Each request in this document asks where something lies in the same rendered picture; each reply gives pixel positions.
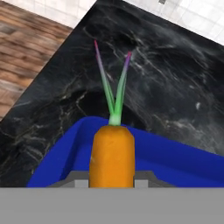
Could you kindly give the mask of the orange carrot with green top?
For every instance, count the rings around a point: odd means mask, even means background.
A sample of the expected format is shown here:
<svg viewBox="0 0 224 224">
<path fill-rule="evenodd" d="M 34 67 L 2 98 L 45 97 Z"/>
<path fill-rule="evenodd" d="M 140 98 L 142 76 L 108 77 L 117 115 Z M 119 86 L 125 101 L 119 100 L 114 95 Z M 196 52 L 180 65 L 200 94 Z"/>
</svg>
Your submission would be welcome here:
<svg viewBox="0 0 224 224">
<path fill-rule="evenodd" d="M 135 139 L 121 125 L 123 99 L 131 52 L 128 52 L 118 82 L 116 97 L 113 96 L 97 41 L 94 42 L 102 85 L 108 103 L 108 124 L 94 135 L 89 163 L 89 186 L 91 188 L 133 188 L 135 176 Z"/>
</svg>

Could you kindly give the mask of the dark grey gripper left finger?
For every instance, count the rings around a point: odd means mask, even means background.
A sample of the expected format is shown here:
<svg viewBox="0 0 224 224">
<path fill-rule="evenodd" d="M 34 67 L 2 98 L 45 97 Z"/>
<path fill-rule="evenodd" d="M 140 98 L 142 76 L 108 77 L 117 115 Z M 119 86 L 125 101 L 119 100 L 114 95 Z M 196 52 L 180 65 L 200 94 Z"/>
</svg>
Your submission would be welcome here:
<svg viewBox="0 0 224 224">
<path fill-rule="evenodd" d="M 52 184 L 51 187 L 88 188 L 89 174 L 87 171 L 71 171 L 65 179 Z"/>
</svg>

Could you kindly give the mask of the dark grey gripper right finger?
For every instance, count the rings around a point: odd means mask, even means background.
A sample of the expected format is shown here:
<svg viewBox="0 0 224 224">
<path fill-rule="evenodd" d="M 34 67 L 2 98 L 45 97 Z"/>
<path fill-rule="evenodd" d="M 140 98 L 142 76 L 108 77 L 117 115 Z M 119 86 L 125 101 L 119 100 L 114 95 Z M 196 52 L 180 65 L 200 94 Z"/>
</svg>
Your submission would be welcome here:
<svg viewBox="0 0 224 224">
<path fill-rule="evenodd" d="M 135 188 L 172 187 L 171 184 L 158 179 L 153 171 L 136 171 L 134 177 Z"/>
</svg>

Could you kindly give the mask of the blue tray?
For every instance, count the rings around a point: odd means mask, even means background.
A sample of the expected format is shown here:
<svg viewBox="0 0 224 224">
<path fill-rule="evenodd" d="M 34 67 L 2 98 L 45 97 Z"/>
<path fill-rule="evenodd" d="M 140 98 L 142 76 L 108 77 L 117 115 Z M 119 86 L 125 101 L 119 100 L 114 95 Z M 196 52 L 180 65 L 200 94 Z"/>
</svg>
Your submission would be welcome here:
<svg viewBox="0 0 224 224">
<path fill-rule="evenodd" d="M 108 121 L 81 118 L 49 150 L 28 181 L 29 187 L 47 187 L 76 172 L 88 177 L 94 135 Z M 129 128 L 136 144 L 136 170 L 176 187 L 224 187 L 224 157 L 144 130 Z"/>
</svg>

